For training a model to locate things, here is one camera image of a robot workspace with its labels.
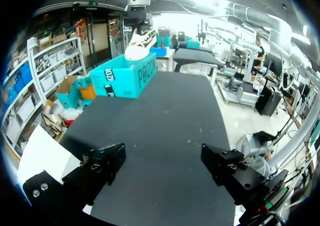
ceiling light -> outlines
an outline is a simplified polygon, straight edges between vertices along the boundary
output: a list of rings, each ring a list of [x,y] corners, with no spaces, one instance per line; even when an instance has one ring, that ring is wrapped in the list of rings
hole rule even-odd
[[[303,26],[303,30],[302,30],[302,33],[304,35],[304,37],[307,36],[307,30],[308,30],[308,27],[306,25]]]
[[[296,38],[296,39],[298,39],[299,41],[304,42],[304,43],[306,43],[306,44],[308,44],[308,45],[311,45],[311,43],[310,43],[310,41],[309,41],[309,39],[308,39],[307,37],[304,37],[304,36],[299,35],[299,34],[297,34],[297,33],[292,33],[292,37],[293,37],[293,38]]]

metal shelving unit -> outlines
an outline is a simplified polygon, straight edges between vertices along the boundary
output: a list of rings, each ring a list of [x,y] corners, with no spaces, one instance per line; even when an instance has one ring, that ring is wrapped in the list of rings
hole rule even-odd
[[[4,79],[3,85],[5,85],[8,80],[16,73],[16,71],[26,62],[28,61],[28,57],[24,58],[10,73],[9,75]]]
[[[53,65],[51,65],[49,68],[45,69],[44,71],[40,72],[39,74],[37,74],[36,71],[36,64],[35,64],[35,59],[40,58],[41,56],[44,56],[46,53],[50,52],[52,49],[56,49],[59,46],[65,45],[67,43],[71,43],[74,42],[74,48],[77,48],[77,51],[71,55],[66,55],[63,59],[57,61],[56,63],[54,63]],[[59,81],[55,82],[55,84],[46,92],[44,92],[42,90],[41,84],[40,84],[40,77],[43,77],[44,75],[48,74],[48,73],[52,73],[50,72],[50,70],[52,70],[55,67],[59,67],[59,65],[61,63],[63,63],[65,60],[67,59],[74,59],[75,61],[77,61],[77,63],[79,63],[79,67],[74,69],[73,71],[71,71],[70,73],[67,74],[67,76],[69,75],[73,75],[79,71],[83,71],[84,74],[87,73],[86,71],[86,67],[85,67],[85,62],[83,59],[83,53],[82,53],[82,49],[81,49],[81,41],[80,38],[78,37],[74,37],[74,38],[70,38],[67,40],[64,40],[62,42],[59,42],[55,45],[52,45],[51,47],[48,47],[44,50],[42,50],[41,52],[37,53],[34,55],[33,53],[33,49],[29,49],[27,50],[27,57],[25,59],[23,59],[10,73],[9,75],[5,78],[3,85],[5,85],[9,79],[18,71],[18,69],[25,63],[25,62],[29,62],[29,66],[30,66],[30,71],[31,71],[31,75],[32,75],[32,80],[25,85],[25,87],[18,93],[17,97],[14,99],[14,101],[8,106],[8,109],[4,112],[4,116],[3,119],[1,121],[1,134],[5,140],[5,142],[7,143],[7,145],[10,147],[10,149],[14,152],[14,154],[18,157],[21,158],[20,155],[18,154],[18,152],[16,151],[15,147],[17,145],[17,142],[19,140],[19,137],[21,136],[24,128],[26,127],[26,125],[28,124],[28,122],[30,121],[30,119],[32,118],[32,116],[36,113],[36,111],[39,109],[39,107],[41,105],[45,105],[46,100],[47,100],[47,95],[49,94],[49,92],[51,92],[54,88],[56,88],[57,86],[59,86],[59,84],[63,81],[62,78]],[[6,121],[7,118],[9,116],[10,111],[12,110],[12,108],[14,107],[15,103],[17,102],[17,100],[24,94],[24,92],[31,86],[34,85],[35,87],[35,91],[38,94],[40,101],[36,102],[35,104],[35,108],[34,110],[31,112],[31,114],[29,115],[29,117],[27,118],[26,121],[24,121],[21,125],[21,129],[18,132],[18,136],[16,138],[16,140],[14,140],[13,142],[11,142],[8,137],[6,136]]]
[[[36,63],[35,63],[35,59],[40,58],[41,56],[44,56],[46,53],[49,53],[51,50],[56,49],[59,46],[63,46],[67,43],[71,43],[74,42],[74,48],[77,48],[77,51],[71,55],[66,55],[63,59],[57,61],[56,63],[54,63],[53,65],[51,65],[50,67],[48,67],[47,69],[45,69],[44,71],[40,72],[39,74],[37,74],[37,70],[36,70]],[[77,68],[77,71],[73,71],[71,73],[69,73],[68,75],[73,75],[74,73],[83,70],[83,73],[86,74],[86,67],[85,67],[85,62],[83,59],[83,53],[82,53],[82,49],[81,49],[81,41],[79,37],[74,37],[74,38],[70,38],[67,40],[64,40],[62,42],[59,42],[57,44],[52,45],[51,47],[48,47],[46,49],[44,49],[43,51],[37,53],[37,54],[33,54],[33,50],[29,50],[28,49],[28,54],[30,54],[30,68],[33,70],[33,74],[35,75],[35,84],[37,86],[37,91],[40,92],[40,97],[43,100],[43,104],[45,104],[46,100],[47,100],[47,95],[49,94],[49,92],[51,92],[55,87],[57,87],[64,78],[60,79],[59,81],[55,82],[55,84],[47,91],[43,91],[41,84],[40,84],[40,78],[52,73],[50,72],[50,70],[52,70],[53,68],[57,67],[59,64],[61,64],[62,62],[64,62],[67,59],[74,59],[75,61],[77,61],[80,65],[79,68]]]

exit sign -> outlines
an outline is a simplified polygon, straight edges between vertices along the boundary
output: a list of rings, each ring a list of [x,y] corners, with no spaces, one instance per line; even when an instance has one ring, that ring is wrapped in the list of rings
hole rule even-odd
[[[45,37],[45,36],[47,36],[47,35],[49,35],[49,34],[50,34],[50,31],[47,30],[47,31],[45,31],[45,32],[42,33],[42,36]]]
[[[89,6],[97,7],[98,6],[98,2],[89,2]]]

black table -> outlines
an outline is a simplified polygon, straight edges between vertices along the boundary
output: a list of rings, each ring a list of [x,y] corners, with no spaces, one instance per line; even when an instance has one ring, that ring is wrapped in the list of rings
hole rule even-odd
[[[157,72],[137,99],[97,97],[61,145],[82,159],[90,145],[124,142],[127,160],[96,198],[92,216],[127,226],[233,225],[234,201],[201,162],[201,143],[229,149],[207,78]]]
[[[175,72],[179,72],[182,65],[197,62],[217,65],[218,69],[224,67],[224,64],[217,60],[212,53],[201,50],[180,48],[173,56],[173,60],[177,63]]]

teal cardboard box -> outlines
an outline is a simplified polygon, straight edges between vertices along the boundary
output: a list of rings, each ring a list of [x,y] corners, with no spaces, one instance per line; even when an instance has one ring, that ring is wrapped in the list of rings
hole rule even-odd
[[[78,107],[81,92],[77,89],[76,80],[77,76],[68,76],[61,82],[55,93],[64,108]]]
[[[78,89],[87,88],[91,84],[91,77],[78,78],[75,85]]]
[[[139,61],[116,57],[90,71],[98,96],[137,98],[157,72],[156,54]]]

